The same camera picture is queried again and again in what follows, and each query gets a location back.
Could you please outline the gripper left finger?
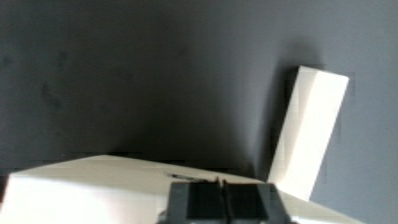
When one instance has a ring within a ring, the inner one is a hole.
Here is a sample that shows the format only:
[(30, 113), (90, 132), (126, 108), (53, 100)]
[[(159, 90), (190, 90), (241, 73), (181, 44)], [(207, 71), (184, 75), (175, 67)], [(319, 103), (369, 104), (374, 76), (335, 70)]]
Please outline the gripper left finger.
[(174, 182), (156, 224), (225, 224), (222, 189), (215, 182)]

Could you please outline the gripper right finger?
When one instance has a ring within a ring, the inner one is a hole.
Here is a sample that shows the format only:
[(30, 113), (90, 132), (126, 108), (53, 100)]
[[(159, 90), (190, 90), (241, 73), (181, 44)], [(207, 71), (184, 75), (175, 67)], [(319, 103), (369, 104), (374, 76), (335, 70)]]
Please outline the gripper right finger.
[(296, 224), (273, 184), (223, 184), (229, 224)]

